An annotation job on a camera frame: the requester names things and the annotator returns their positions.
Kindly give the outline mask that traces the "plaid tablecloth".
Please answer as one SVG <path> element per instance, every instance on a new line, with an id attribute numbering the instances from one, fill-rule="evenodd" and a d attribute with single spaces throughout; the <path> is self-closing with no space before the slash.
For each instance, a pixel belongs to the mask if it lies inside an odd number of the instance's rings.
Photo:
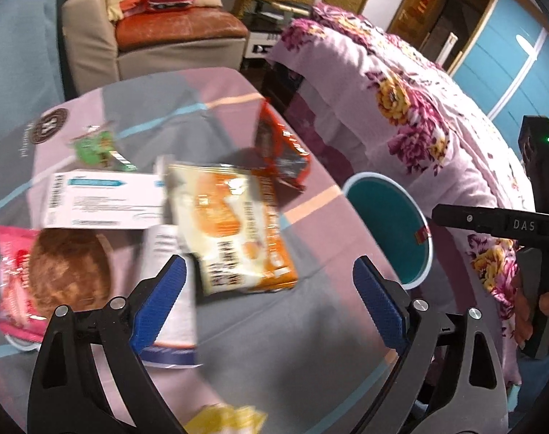
<path id="1" fill-rule="evenodd" d="M 0 140 L 0 301 L 45 331 L 52 308 L 96 309 L 188 268 L 147 374 L 181 422 L 255 408 L 266 433 L 349 433 L 395 360 L 353 283 L 368 257 L 393 271 L 351 203 L 298 140 L 299 184 L 262 163 L 262 118 L 280 116 L 234 69 L 113 83 Z M 0 403 L 24 426 L 37 351 L 4 346 Z"/>

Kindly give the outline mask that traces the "woven brown bowl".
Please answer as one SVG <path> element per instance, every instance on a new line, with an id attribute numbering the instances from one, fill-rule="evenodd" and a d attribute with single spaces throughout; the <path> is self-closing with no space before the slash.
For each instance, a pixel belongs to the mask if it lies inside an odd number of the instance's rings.
<path id="1" fill-rule="evenodd" d="M 102 308 L 113 282 L 110 250 L 106 238 L 93 230 L 41 230 L 28 263 L 30 295 L 39 315 L 51 318 L 61 305 L 73 311 Z"/>

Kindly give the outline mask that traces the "white medicine box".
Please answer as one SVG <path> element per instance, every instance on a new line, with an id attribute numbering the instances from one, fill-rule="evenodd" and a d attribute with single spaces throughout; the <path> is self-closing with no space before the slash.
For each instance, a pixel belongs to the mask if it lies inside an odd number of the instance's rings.
<path id="1" fill-rule="evenodd" d="M 144 230 L 164 221 L 165 186 L 155 174 L 72 170 L 54 174 L 43 228 Z"/>

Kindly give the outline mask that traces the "teal trash bin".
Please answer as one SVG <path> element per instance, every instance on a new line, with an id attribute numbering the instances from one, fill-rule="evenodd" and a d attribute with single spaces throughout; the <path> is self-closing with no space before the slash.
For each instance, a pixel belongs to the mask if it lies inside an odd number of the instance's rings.
<path id="1" fill-rule="evenodd" d="M 343 185 L 363 221 L 406 290 L 425 282 L 434 246 L 426 216 L 412 196 L 390 177 L 363 171 Z"/>

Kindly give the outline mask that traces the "white paper cup blue band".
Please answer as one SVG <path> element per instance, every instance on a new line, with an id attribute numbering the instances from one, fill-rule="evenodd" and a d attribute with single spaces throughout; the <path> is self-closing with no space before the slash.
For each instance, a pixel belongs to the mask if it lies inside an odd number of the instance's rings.
<path id="1" fill-rule="evenodd" d="M 146 365 L 195 367 L 198 264 L 178 227 L 160 224 L 145 231 L 140 278 L 159 277 L 135 318 L 131 344 Z"/>

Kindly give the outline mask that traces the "wooden door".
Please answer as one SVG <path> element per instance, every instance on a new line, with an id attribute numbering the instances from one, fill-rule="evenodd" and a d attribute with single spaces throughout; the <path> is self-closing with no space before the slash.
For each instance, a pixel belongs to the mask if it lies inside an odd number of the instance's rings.
<path id="1" fill-rule="evenodd" d="M 446 0 L 403 0 L 387 31 L 419 49 L 439 18 L 445 2 Z"/>

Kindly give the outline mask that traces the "green candy clear wrapper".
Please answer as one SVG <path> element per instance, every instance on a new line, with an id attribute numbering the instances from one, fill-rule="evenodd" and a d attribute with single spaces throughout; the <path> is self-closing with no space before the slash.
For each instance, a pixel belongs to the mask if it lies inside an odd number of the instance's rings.
<path id="1" fill-rule="evenodd" d="M 116 146 L 111 123 L 91 124 L 68 144 L 78 163 L 93 170 L 116 170 L 135 173 L 137 167 L 125 158 Z"/>

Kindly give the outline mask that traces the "cake snack bag orange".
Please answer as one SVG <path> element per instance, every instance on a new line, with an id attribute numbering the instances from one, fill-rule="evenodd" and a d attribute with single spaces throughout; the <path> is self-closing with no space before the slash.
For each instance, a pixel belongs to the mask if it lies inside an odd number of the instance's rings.
<path id="1" fill-rule="evenodd" d="M 280 229 L 271 178 L 229 165 L 172 163 L 172 218 L 200 266 L 203 292 L 269 292 L 299 279 Z"/>

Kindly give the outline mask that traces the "black tv stand shelf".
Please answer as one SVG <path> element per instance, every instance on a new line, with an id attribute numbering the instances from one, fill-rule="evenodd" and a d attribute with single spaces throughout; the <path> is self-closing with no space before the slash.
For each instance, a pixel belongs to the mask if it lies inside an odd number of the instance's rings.
<path id="1" fill-rule="evenodd" d="M 309 4 L 291 1 L 253 0 L 242 18 L 249 34 L 241 68 L 248 69 L 252 61 L 265 59 L 280 40 L 283 29 L 295 19 L 307 18 L 311 8 Z"/>

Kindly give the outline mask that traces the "orange red snack wrapper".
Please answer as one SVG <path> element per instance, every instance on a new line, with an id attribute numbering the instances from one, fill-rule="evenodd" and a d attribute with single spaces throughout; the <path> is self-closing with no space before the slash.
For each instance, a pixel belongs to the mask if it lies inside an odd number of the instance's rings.
<path id="1" fill-rule="evenodd" d="M 255 150 L 276 179 L 297 190 L 305 189 L 311 169 L 311 154 L 276 116 L 269 101 L 259 109 Z"/>

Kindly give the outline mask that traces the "pink nabati wafer wrapper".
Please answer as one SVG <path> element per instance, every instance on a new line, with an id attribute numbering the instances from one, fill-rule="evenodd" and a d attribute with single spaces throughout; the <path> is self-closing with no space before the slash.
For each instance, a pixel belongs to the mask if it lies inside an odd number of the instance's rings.
<path id="1" fill-rule="evenodd" d="M 29 258 L 38 233 L 0 225 L 0 331 L 26 343 L 41 343 L 48 325 L 29 285 Z"/>

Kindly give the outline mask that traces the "green yogurt cup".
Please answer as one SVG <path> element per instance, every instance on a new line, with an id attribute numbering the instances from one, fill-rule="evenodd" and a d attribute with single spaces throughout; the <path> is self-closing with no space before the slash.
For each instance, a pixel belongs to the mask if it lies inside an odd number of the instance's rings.
<path id="1" fill-rule="evenodd" d="M 41 344 L 38 342 L 23 340 L 9 334 L 5 334 L 4 338 L 15 350 L 23 353 L 37 352 L 41 347 Z"/>

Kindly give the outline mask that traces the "floral pink bed blanket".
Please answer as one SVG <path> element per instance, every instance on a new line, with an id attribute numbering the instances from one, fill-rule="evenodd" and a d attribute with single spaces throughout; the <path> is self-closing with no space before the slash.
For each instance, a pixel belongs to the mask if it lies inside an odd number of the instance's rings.
<path id="1" fill-rule="evenodd" d="M 363 171 L 400 184 L 423 214 L 439 204 L 533 210 L 532 185 L 499 130 L 414 47 L 361 16 L 318 4 L 267 55 L 296 84 L 286 118 L 338 183 Z M 516 243 L 431 227 L 433 263 L 419 288 L 447 310 L 488 313 L 508 385 L 535 364 L 516 341 Z"/>

